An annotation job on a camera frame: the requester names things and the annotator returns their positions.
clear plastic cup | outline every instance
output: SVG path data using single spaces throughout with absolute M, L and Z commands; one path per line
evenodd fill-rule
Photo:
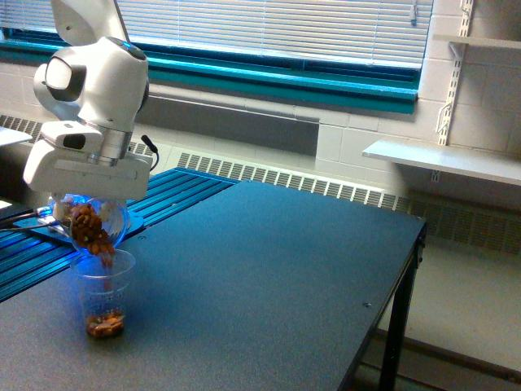
M 84 256 L 71 265 L 77 277 L 87 333 L 95 338 L 121 334 L 125 327 L 125 290 L 129 286 L 136 259 L 131 253 L 116 250 L 112 265 L 100 257 Z

radiator vent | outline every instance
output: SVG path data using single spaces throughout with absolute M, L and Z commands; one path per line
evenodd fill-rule
M 15 116 L 0 116 L 0 126 L 8 129 L 18 130 L 31 136 L 28 141 L 30 144 L 34 144 L 36 141 L 42 139 L 40 131 L 42 130 L 42 123 L 37 121 L 25 120 Z M 139 141 L 132 141 L 129 144 L 129 151 L 136 155 L 152 156 L 153 153 L 147 145 Z
M 515 215 L 506 216 L 505 213 L 505 216 L 500 216 L 492 211 L 488 213 L 487 209 L 464 208 L 456 203 L 438 204 L 434 200 L 410 199 L 352 182 L 331 181 L 285 169 L 189 153 L 181 154 L 177 166 L 408 213 L 427 220 L 429 235 L 514 255 L 519 255 L 521 251 L 521 219 Z

gray panel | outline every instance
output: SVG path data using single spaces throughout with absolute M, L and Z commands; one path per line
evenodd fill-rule
M 0 389 L 336 390 L 422 227 L 242 182 L 124 243 L 123 336 L 87 338 L 69 271 L 2 303 Z

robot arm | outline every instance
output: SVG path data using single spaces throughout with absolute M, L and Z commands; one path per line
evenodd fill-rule
M 79 46 L 57 51 L 37 70 L 35 94 L 62 121 L 43 125 L 24 180 L 53 194 L 143 198 L 151 158 L 127 149 L 147 96 L 147 57 L 128 42 L 116 0 L 52 6 L 59 35 Z

white shelf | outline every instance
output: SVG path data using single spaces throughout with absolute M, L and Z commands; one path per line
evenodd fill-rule
M 437 41 L 448 41 L 451 43 L 471 45 L 478 47 L 492 47 L 497 49 L 513 49 L 521 51 L 520 41 L 508 41 L 505 39 L 490 39 L 476 37 L 458 37 L 456 35 L 434 34 Z
M 2 128 L 0 126 L 0 147 L 29 141 L 31 136 L 17 130 Z
M 412 140 L 382 139 L 363 156 L 402 165 L 521 186 L 521 160 L 460 147 L 440 147 Z

